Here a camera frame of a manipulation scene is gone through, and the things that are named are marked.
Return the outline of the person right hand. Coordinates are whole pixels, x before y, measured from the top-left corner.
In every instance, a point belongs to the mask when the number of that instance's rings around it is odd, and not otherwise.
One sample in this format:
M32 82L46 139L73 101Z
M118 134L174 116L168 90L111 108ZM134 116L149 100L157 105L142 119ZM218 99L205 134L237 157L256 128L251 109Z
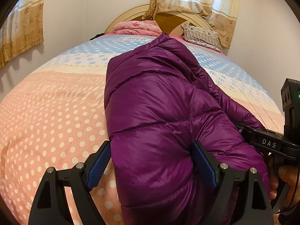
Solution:
M279 224L299 224L299 157L270 154L271 189L276 197L271 200L273 214Z

